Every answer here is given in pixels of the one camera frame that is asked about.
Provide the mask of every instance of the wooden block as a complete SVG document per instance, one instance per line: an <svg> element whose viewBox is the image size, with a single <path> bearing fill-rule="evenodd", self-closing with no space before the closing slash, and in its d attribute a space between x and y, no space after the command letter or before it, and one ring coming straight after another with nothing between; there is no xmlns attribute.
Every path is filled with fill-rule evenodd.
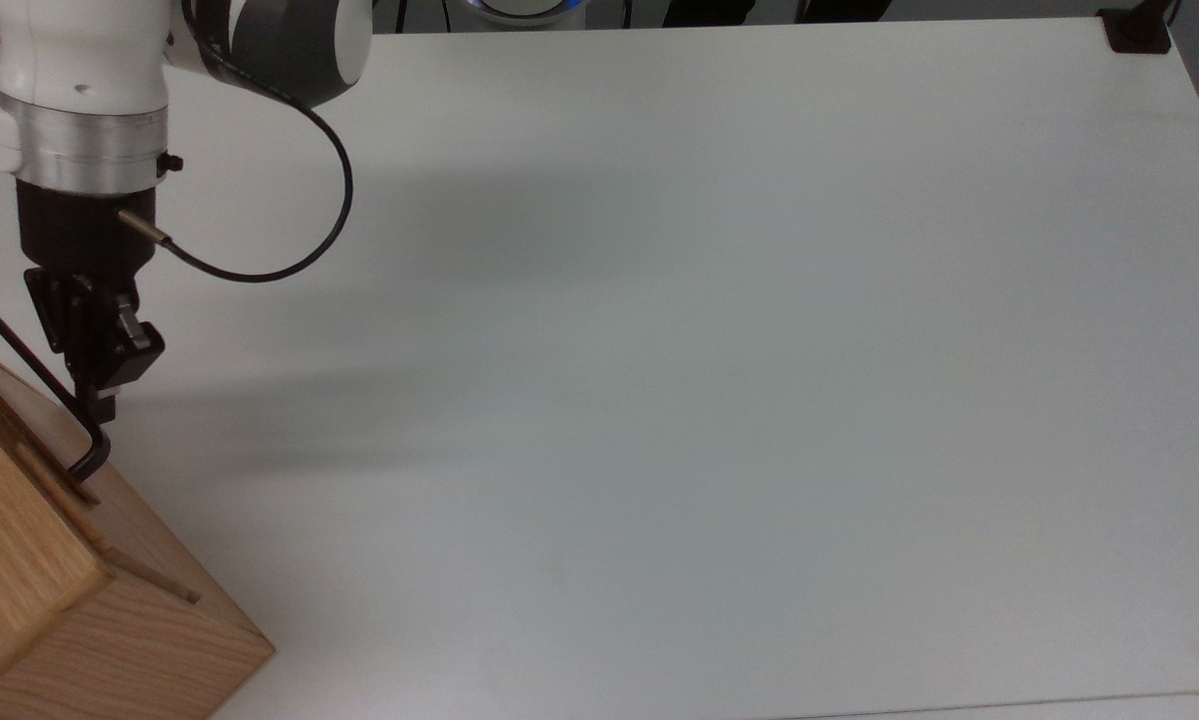
<svg viewBox="0 0 1199 720"><path fill-rule="evenodd" d="M275 648L86 447L0 365L0 720L209 716Z"/></svg>

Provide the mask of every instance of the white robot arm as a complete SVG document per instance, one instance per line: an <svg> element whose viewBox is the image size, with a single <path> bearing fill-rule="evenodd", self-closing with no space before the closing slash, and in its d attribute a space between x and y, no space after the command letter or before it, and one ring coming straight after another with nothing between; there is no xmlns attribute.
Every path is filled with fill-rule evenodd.
<svg viewBox="0 0 1199 720"><path fill-rule="evenodd" d="M119 386L164 347L137 320L134 277L159 241L155 186L180 169L165 60L284 101L335 139L311 107L355 85L370 28L370 0L0 0L0 170L17 179L47 340L96 420L114 418ZM335 145L347 168L339 229L351 181Z"/></svg>

